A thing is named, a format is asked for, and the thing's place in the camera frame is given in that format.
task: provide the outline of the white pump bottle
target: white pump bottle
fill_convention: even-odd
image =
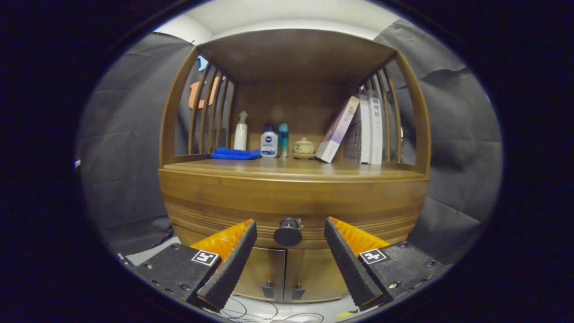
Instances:
[[[239,123],[237,128],[235,128],[233,149],[245,150],[247,146],[247,124],[245,123],[245,118],[247,118],[247,112],[243,111],[239,114]]]

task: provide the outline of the white ceiling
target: white ceiling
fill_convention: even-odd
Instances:
[[[312,28],[373,39],[399,17],[366,0],[213,0],[156,29],[200,44],[250,30]]]
[[[187,15],[214,35],[276,20],[334,21],[381,32],[398,19],[365,0],[213,0]]]

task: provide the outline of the wooden surface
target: wooden surface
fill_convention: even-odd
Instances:
[[[195,133],[195,115],[199,110],[199,98],[201,97],[201,92],[203,91],[203,86],[205,84],[205,78],[207,74],[211,71],[212,68],[211,63],[207,63],[205,69],[203,70],[203,74],[201,75],[201,79],[199,80],[199,89],[195,92],[195,97],[193,98],[193,107],[191,108],[191,119],[189,122],[189,134],[188,134],[188,152],[190,154],[194,154],[193,152],[193,135]]]
[[[217,147],[214,147],[214,144],[213,144],[214,114],[218,108],[219,89],[221,88],[221,82],[219,82],[219,80],[222,77],[223,77],[223,74],[221,74],[220,77],[215,78],[215,84],[214,84],[215,91],[212,92],[212,94],[211,94],[211,97],[213,99],[210,99],[211,101],[213,101],[213,105],[211,106],[211,109],[210,109],[209,127],[207,130],[207,153],[212,153],[217,148]]]
[[[194,47],[183,61],[176,77],[173,79],[168,99],[165,102],[164,112],[161,116],[160,129],[160,168],[163,168],[164,164],[176,162],[173,151],[177,111],[179,109],[179,103],[185,87],[185,82],[187,81],[187,77],[199,56],[196,48],[197,47]]]
[[[426,109],[425,98],[422,94],[421,86],[418,84],[416,75],[401,52],[397,51],[395,61],[405,78],[406,87],[409,90],[410,100],[413,104],[417,143],[414,166],[418,172],[428,176],[431,167],[431,123]]]
[[[255,245],[281,248],[273,233],[283,218],[292,217],[302,221],[303,240],[294,249],[327,249],[328,216],[387,241],[406,236],[418,219],[428,179],[262,180],[160,170],[160,187],[172,222],[198,234],[209,236],[253,218]]]
[[[305,289],[300,300],[292,299],[297,284]],[[348,293],[330,249],[287,251],[284,302],[320,302]]]
[[[204,159],[165,165],[165,169],[203,175],[260,178],[268,180],[357,181],[422,179],[421,173],[407,164],[383,162],[382,165],[356,164],[318,159],[258,158],[253,160]]]
[[[383,67],[383,72],[385,73],[385,79],[389,85],[389,91],[391,93],[391,99],[393,100],[394,116],[395,116],[395,140],[397,141],[397,162],[401,162],[401,151],[402,151],[402,138],[401,138],[401,113],[398,107],[397,93],[395,92],[393,80],[389,77],[389,72],[386,67]],[[381,72],[378,72],[379,79],[382,82]]]
[[[173,230],[180,242],[186,246],[206,238],[178,225],[173,225]],[[233,293],[268,301],[283,301],[285,254],[285,250],[253,248]],[[263,295],[261,286],[267,281],[271,281],[275,288],[275,298],[266,298]]]
[[[260,149],[265,123],[278,131],[279,124],[289,126],[289,153],[293,144],[307,137],[319,147],[331,121],[342,109],[350,93],[339,84],[313,82],[267,82],[239,84],[231,115],[231,142],[239,114],[246,111],[247,149]],[[342,160],[341,147],[334,160]]]
[[[258,30],[197,48],[234,83],[311,80],[358,85],[395,53],[374,41],[315,29]]]
[[[211,96],[211,89],[213,88],[215,76],[217,75],[217,73],[218,73],[218,70],[214,66],[213,71],[211,71],[210,78],[207,81],[207,88],[205,89],[205,99],[204,99],[205,101],[207,101],[207,99]],[[204,151],[204,149],[203,149],[203,141],[204,141],[203,136],[205,135],[205,132],[204,132],[205,115],[208,113],[208,111],[209,111],[209,107],[207,106],[207,107],[205,107],[205,109],[203,109],[203,111],[201,113],[201,119],[199,122],[199,139],[198,139],[199,152],[198,153],[209,153],[209,151]]]
[[[229,82],[229,78],[225,78],[225,80],[223,81],[222,84],[222,100],[219,103],[219,108],[217,109],[218,113],[217,113],[217,117],[216,117],[216,122],[217,122],[217,131],[215,132],[215,146],[214,146],[214,151],[219,148],[219,136],[221,133],[221,129],[222,129],[222,115],[223,115],[223,107],[225,104],[225,96],[227,94],[227,83]]]
[[[229,105],[229,109],[227,109],[227,117],[226,117],[227,123],[225,125],[225,147],[226,148],[232,148],[232,147],[230,147],[230,143],[229,143],[230,142],[229,141],[229,134],[231,133],[231,130],[229,129],[229,125],[231,122],[231,111],[234,108],[233,99],[235,98],[235,85],[233,83],[229,82],[227,84],[227,87],[229,87],[230,90],[229,90],[229,103],[227,103]]]

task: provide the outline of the small ceramic jar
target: small ceramic jar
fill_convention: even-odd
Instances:
[[[303,137],[301,140],[293,144],[293,153],[299,155],[313,155],[315,152],[315,145],[307,140],[307,137]]]

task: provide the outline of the black fabric backdrop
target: black fabric backdrop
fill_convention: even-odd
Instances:
[[[395,22],[375,41],[403,52],[429,110],[430,187],[409,241],[443,263],[455,262],[479,237],[497,200],[502,144],[494,109],[464,62],[407,21]],[[172,234],[157,182],[159,129],[171,82],[191,47],[172,36],[148,35],[109,69],[82,118],[77,151],[89,212],[107,242],[125,254]],[[198,67],[180,102],[178,153],[187,152],[187,98]],[[389,72],[401,105],[402,158],[413,163],[412,106],[397,67]]]
[[[408,240],[443,263],[459,260],[479,237],[502,182],[501,131],[488,96],[466,64],[441,42],[400,19],[375,38],[399,49],[417,75],[429,112],[430,182]],[[414,163],[412,103],[398,66],[402,158]]]
[[[157,179],[160,123],[191,48],[177,37],[146,36],[110,67],[81,118],[77,158],[88,213],[125,254],[149,249],[173,232]]]

